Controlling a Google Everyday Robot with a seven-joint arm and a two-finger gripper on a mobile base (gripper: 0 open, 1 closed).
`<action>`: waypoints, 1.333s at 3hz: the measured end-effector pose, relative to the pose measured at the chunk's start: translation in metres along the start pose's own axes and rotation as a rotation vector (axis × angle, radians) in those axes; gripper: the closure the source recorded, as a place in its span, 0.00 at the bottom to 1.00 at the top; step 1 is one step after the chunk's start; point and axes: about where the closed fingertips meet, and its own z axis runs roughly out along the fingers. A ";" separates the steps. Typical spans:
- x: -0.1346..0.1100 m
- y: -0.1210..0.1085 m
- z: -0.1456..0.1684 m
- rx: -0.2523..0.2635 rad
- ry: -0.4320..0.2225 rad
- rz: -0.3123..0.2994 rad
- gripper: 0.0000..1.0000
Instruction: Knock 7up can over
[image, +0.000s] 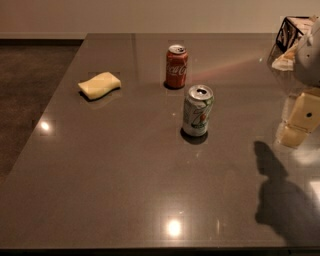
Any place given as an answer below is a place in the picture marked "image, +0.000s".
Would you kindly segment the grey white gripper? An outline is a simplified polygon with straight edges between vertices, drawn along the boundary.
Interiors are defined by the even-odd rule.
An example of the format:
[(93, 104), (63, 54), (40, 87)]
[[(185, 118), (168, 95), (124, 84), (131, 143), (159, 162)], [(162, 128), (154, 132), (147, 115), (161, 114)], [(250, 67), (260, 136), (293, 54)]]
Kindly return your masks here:
[[(320, 19), (303, 35), (297, 45), (295, 77), (308, 86), (320, 86)], [(303, 91), (279, 131), (279, 142), (297, 148), (320, 125), (320, 95), (318, 91)]]

